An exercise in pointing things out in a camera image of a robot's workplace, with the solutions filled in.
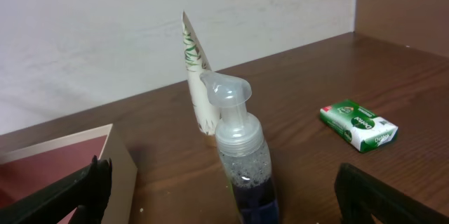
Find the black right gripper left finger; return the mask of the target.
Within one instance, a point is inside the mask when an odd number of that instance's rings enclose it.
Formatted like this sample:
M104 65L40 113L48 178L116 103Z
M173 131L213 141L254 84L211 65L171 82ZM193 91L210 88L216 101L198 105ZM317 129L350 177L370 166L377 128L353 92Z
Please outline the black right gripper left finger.
M112 193L112 161L92 158L88 166L1 209L1 222L101 223Z

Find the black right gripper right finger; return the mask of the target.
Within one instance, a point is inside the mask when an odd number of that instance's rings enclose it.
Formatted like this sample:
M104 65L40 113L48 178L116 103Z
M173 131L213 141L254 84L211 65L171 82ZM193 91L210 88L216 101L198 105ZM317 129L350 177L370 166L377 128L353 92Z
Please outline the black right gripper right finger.
M448 217L403 194L349 163L342 163L334 183L345 224L448 224Z

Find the white box pink interior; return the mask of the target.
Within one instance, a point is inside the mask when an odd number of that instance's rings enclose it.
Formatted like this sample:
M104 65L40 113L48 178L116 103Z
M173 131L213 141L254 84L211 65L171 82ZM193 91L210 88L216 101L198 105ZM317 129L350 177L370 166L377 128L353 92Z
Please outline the white box pink interior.
M1 154L1 208L89 165L112 161L112 190L103 223L127 223L137 167L111 124Z

